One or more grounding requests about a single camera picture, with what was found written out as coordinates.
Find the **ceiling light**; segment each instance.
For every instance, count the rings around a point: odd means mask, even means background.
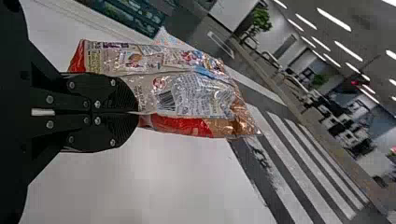
[[[312,50],[312,52],[314,52],[321,60],[326,62],[326,59],[324,59],[322,56],[320,56],[320,54],[318,54],[316,51]]]
[[[300,16],[299,14],[296,14],[297,18],[300,19],[301,21],[305,22],[307,25],[309,25],[310,27],[312,27],[312,29],[317,30],[317,26],[314,25],[312,22],[308,21],[306,18]]]
[[[396,60],[396,53],[395,53],[395,52],[393,52],[393,51],[387,49],[387,54],[388,54],[388,56],[389,56],[390,58]]]
[[[367,91],[365,91],[364,89],[361,89],[361,92],[363,92],[366,96],[368,96],[370,99],[372,99],[374,102],[376,102],[377,104],[379,104],[379,101],[376,100],[372,95],[370,95]]]
[[[367,81],[370,81],[370,80],[371,80],[369,77],[367,77],[367,76],[364,75],[364,74],[361,74],[361,76],[362,76],[364,79],[366,79]]]
[[[358,61],[363,62],[363,58],[361,58],[359,55],[357,55],[355,52],[353,52],[352,50],[348,49],[347,47],[345,47],[344,45],[342,45],[340,42],[338,41],[334,41],[334,43],[340,47],[341,49],[343,49],[346,53],[352,55],[354,58],[356,58]]]
[[[311,41],[309,41],[307,38],[305,38],[305,37],[301,37],[301,39],[303,40],[303,41],[305,41],[308,45],[310,45],[312,48],[316,48],[317,46],[315,46]]]
[[[373,89],[371,89],[370,87],[368,87],[367,85],[362,85],[367,91],[369,91],[372,94],[375,94],[375,91],[373,91]]]
[[[291,25],[295,26],[297,29],[304,31],[303,28],[301,28],[301,26],[297,25],[297,23],[295,23],[294,21],[292,21],[292,20],[288,20],[288,21],[291,23]]]
[[[382,1],[384,1],[384,2],[386,2],[386,3],[388,3],[388,4],[391,4],[391,5],[393,5],[394,7],[396,7],[396,1],[395,1],[395,0],[382,0]]]
[[[338,62],[336,62],[333,58],[331,58],[329,55],[327,54],[323,54],[327,59],[329,59],[333,64],[337,65],[337,67],[341,67],[341,64],[339,64]]]
[[[349,32],[352,32],[352,29],[350,28],[350,26],[346,25],[343,21],[338,20],[337,18],[335,18],[334,16],[330,15],[328,12],[323,11],[322,9],[318,8],[318,12],[326,17],[327,19],[331,20],[332,22],[334,22],[335,24],[343,27],[344,29],[348,30]]]
[[[283,4],[283,3],[281,3],[280,1],[274,0],[274,2],[278,3],[278,4],[279,4],[280,6],[282,6],[283,8],[288,9],[288,7],[286,7],[286,5]]]
[[[356,67],[354,67],[352,64],[346,63],[346,65],[347,65],[350,69],[352,69],[353,71],[355,71],[356,73],[361,74],[361,71],[359,71],[359,69],[357,69]]]
[[[313,36],[312,36],[312,39],[313,40],[315,40],[315,42],[317,42],[318,44],[320,44],[324,49],[326,49],[327,51],[331,51],[330,49],[329,49],[329,47],[327,47],[326,45],[324,45],[322,42],[320,42],[318,39],[316,39],[316,38],[314,38]]]

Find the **wall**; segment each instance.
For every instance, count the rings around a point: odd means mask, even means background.
[[[258,2],[259,0],[218,0],[209,13],[234,31]]]
[[[270,0],[266,0],[265,2],[268,4],[270,21],[273,24],[273,28],[268,32],[256,36],[260,42],[259,51],[274,53],[290,35],[294,35],[297,41],[279,59],[279,63],[287,67],[306,48],[306,44],[277,9],[276,3]]]
[[[370,110],[374,109],[377,106],[377,104],[374,101],[372,101],[370,98],[368,98],[364,94],[360,94],[358,97],[355,98],[354,101],[356,101],[356,100],[362,101]],[[354,120],[359,119],[361,116],[365,115],[367,112],[368,112],[367,109],[362,107],[359,110],[357,110],[355,113],[353,113],[352,119],[354,119]]]
[[[312,50],[306,50],[297,61],[290,65],[291,70],[296,74],[302,73],[309,65],[317,59],[317,55]]]
[[[392,122],[393,128],[386,133],[378,136],[374,143],[377,145],[378,150],[383,153],[389,153],[392,147],[396,147],[396,124],[395,121]]]
[[[373,137],[377,149],[387,154],[391,147],[396,146],[396,118],[381,106],[374,108],[372,113],[374,119],[369,133]]]
[[[341,75],[331,76],[329,81],[327,81],[323,86],[321,86],[318,89],[318,92],[320,92],[320,94],[322,94],[322,95],[326,95],[332,89],[334,89],[336,86],[341,84],[343,81],[344,81],[344,77]]]
[[[298,57],[305,49],[306,44],[297,36],[297,41],[279,58],[279,63],[287,67],[296,57]]]
[[[340,75],[334,67],[328,65],[319,58],[311,63],[309,68],[311,68],[315,74],[330,76],[329,80],[318,89],[322,95],[326,95],[344,81],[344,77]]]

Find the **ceiling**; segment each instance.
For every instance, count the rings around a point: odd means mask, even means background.
[[[288,8],[275,5],[287,19],[295,21],[304,29],[304,32],[295,30],[316,45],[316,52],[327,53],[340,63],[342,68],[336,68],[345,77],[356,74],[346,63],[360,69],[371,79],[370,87],[375,91],[375,94],[372,94],[374,98],[390,113],[396,115],[396,102],[390,99],[390,96],[396,96],[396,86],[389,82],[390,78],[396,80],[396,60],[386,54],[387,49],[396,52],[396,7],[382,0],[279,1]],[[318,13],[317,7],[348,24],[352,32],[323,17]],[[314,23],[318,29],[315,30],[298,19],[296,13]],[[324,43],[331,52],[317,44],[311,36]],[[334,40],[361,56],[363,62],[340,49]]]

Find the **floor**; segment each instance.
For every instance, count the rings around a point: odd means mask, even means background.
[[[205,36],[209,31],[229,42],[230,33],[210,17],[194,37],[175,35],[269,89],[231,44],[234,58]],[[238,85],[264,135],[230,145],[277,223],[389,223],[285,105],[247,83]]]
[[[46,1],[23,6],[31,40],[58,69],[80,38],[120,41],[36,4]],[[32,20],[40,14],[52,20]],[[230,34],[180,14],[173,35],[229,66],[263,136],[227,143],[138,129],[118,150],[62,154],[30,186],[21,223],[388,223],[237,51],[232,59],[207,37]],[[183,32],[186,21],[195,28]]]

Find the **clear plastic packaging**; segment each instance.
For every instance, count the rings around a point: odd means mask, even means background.
[[[198,50],[81,40],[69,72],[121,77],[139,126],[210,138],[261,134],[222,61]]]

